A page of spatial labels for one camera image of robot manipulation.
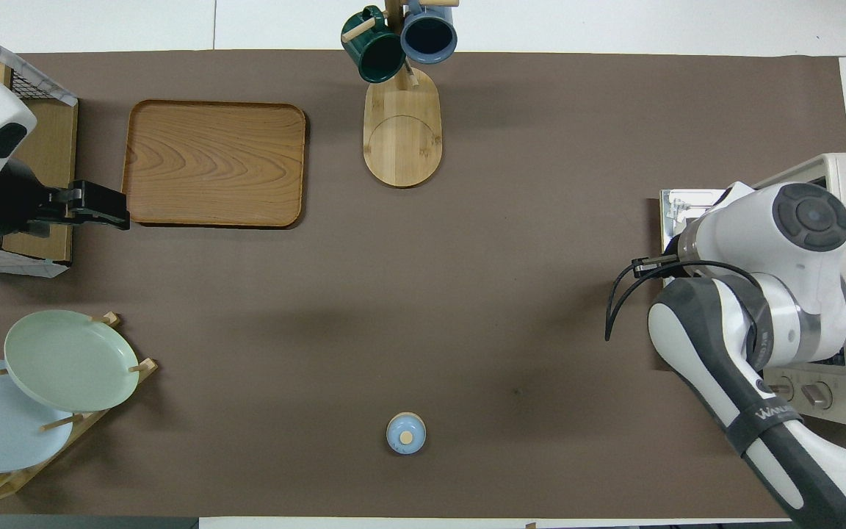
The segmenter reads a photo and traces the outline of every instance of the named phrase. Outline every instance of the brown table mat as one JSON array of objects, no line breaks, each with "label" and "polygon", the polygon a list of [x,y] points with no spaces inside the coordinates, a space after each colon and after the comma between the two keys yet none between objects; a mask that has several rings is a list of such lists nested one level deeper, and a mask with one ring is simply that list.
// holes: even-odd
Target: brown table mat
[{"label": "brown table mat", "polygon": [[[846,151],[833,58],[456,54],[426,71],[442,165],[394,190],[361,153],[342,51],[34,54],[81,97],[77,174],[120,185],[132,105],[285,101],[309,117],[292,230],[77,228],[54,280],[0,275],[11,323],[120,312],[162,368],[0,513],[778,517],[698,399],[657,369],[632,257],[663,187]],[[390,454],[387,421],[429,439]]]}]

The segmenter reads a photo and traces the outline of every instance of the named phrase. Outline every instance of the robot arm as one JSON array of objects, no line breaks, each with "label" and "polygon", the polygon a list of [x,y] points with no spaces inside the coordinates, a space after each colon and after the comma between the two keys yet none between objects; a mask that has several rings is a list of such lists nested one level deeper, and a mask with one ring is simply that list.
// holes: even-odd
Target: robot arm
[{"label": "robot arm", "polygon": [[672,281],[648,313],[659,354],[790,518],[802,527],[846,528],[846,449],[813,434],[750,367],[750,325],[716,278]]},{"label": "robot arm", "polygon": [[127,230],[125,195],[83,180],[68,190],[44,187],[27,165],[11,158],[36,124],[34,114],[0,83],[0,236],[47,235],[50,224],[84,222]]},{"label": "robot arm", "polygon": [[648,313],[658,353],[802,527],[846,528],[846,449],[806,428],[756,369],[828,358],[843,345],[845,242],[846,210],[822,188],[737,185],[665,253],[679,265],[725,262],[758,286],[692,267],[699,277],[676,278]]}]

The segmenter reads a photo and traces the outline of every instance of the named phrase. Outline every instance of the dark green mug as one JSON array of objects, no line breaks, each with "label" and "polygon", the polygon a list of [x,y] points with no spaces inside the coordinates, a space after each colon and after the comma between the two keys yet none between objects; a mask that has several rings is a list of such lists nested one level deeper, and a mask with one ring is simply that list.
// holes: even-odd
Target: dark green mug
[{"label": "dark green mug", "polygon": [[355,39],[342,43],[358,67],[361,78],[369,83],[383,83],[400,68],[406,56],[400,46],[400,36],[387,27],[383,13],[376,6],[367,6],[345,21],[341,33],[345,34],[360,26],[364,21],[374,19],[374,26]]}]

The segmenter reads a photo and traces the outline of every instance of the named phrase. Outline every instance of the wooden tray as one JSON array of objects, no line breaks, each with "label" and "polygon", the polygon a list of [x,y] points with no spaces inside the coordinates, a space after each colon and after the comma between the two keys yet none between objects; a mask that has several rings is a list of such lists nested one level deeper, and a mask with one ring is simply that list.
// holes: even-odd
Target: wooden tray
[{"label": "wooden tray", "polygon": [[302,209],[306,117],[291,104],[142,101],[122,191],[140,224],[280,228]]}]

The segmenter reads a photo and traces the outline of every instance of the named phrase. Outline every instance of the mug rack stand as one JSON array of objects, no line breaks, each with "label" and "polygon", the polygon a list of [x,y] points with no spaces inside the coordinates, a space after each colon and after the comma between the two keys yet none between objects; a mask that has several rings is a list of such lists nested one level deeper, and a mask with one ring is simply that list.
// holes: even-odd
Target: mug rack stand
[{"label": "mug rack stand", "polygon": [[[406,0],[386,0],[387,26],[400,34]],[[420,0],[423,6],[459,6],[458,0]],[[367,88],[364,158],[378,180],[413,187],[430,178],[443,158],[443,120],[436,84],[404,63],[394,77]]]},{"label": "mug rack stand", "polygon": [[[120,318],[115,314],[115,312],[107,312],[103,317],[94,317],[91,318],[94,321],[101,321],[110,327],[115,327],[120,322]],[[153,359],[144,359],[144,361],[139,362],[137,366],[131,367],[131,372],[139,372],[139,380],[137,382],[137,389],[139,386],[145,382],[145,379],[148,376],[152,375],[157,369],[159,365]],[[11,496],[16,492],[19,492],[23,486],[27,485],[28,482],[31,481],[39,472],[43,471],[49,464],[51,464],[57,456],[60,456],[65,450],[68,449],[77,439],[80,438],[81,435],[84,435],[84,432],[87,432],[91,426],[97,423],[97,421],[104,417],[104,415],[109,411],[109,409],[103,409],[103,411],[94,411],[90,413],[79,413],[74,414],[70,418],[64,420],[65,422],[73,422],[73,429],[70,430],[70,436],[68,437],[67,442],[64,443],[64,446],[61,447],[60,450],[57,451],[57,454],[51,456],[50,459],[38,463],[33,467],[28,467],[26,469],[17,469],[17,471],[12,472],[3,472],[0,473],[0,499],[6,498],[7,496]],[[58,424],[55,422],[54,424],[47,425],[47,426],[57,426]]]}]

